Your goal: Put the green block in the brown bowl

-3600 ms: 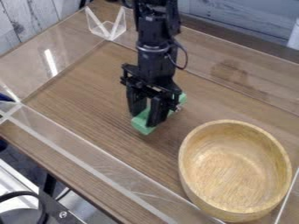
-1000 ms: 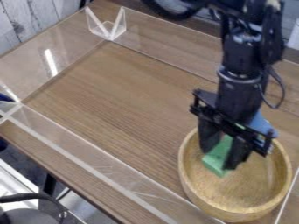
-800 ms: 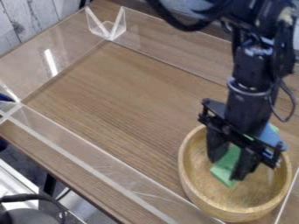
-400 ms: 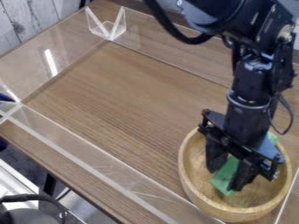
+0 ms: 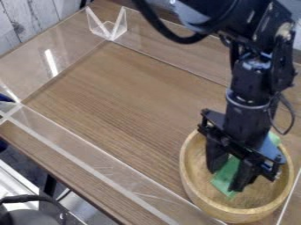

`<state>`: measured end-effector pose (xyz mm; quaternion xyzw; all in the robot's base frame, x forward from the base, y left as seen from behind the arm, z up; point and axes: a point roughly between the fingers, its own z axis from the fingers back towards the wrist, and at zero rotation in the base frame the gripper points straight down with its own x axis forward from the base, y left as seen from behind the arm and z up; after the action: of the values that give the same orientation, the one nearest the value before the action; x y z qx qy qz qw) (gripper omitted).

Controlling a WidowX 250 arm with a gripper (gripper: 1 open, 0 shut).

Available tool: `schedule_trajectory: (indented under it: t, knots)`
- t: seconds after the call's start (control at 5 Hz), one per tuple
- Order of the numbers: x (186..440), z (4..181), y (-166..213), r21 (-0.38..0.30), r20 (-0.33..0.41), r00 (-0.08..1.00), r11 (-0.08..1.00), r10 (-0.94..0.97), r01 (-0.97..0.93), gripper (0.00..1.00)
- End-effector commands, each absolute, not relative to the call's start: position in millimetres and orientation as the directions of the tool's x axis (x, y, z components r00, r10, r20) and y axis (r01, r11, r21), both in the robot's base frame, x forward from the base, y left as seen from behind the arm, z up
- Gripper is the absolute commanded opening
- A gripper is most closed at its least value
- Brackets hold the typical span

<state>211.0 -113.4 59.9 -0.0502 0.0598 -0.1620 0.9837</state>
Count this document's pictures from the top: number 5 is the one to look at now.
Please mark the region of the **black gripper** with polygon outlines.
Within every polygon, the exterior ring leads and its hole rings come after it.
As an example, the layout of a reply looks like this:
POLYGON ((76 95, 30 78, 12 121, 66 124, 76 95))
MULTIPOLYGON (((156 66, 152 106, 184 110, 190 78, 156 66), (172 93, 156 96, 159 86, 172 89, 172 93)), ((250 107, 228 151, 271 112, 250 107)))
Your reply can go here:
POLYGON ((226 92, 226 112, 208 108, 200 111, 202 121, 198 131, 206 137, 206 164, 215 173, 232 155, 238 158, 238 170, 228 190, 242 192, 244 187, 262 176, 277 179, 286 157, 275 148, 267 152, 262 148, 270 128, 274 126, 277 105, 281 97, 243 99, 234 91, 226 92))

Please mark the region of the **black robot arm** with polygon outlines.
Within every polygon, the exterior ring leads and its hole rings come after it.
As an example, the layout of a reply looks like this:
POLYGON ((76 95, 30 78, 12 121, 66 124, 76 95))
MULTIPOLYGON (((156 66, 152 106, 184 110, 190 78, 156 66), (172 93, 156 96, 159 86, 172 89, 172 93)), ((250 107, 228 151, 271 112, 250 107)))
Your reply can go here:
POLYGON ((277 107, 289 102, 282 91, 293 86, 295 21, 277 0, 172 0, 180 23, 194 32, 182 37, 161 23, 145 0, 132 0, 153 29, 179 44, 192 44, 215 33, 228 47, 231 83, 223 113, 200 112, 206 160, 216 172, 228 157, 239 159, 228 190, 240 192, 262 176, 277 178, 286 157, 267 133, 275 128, 277 107))

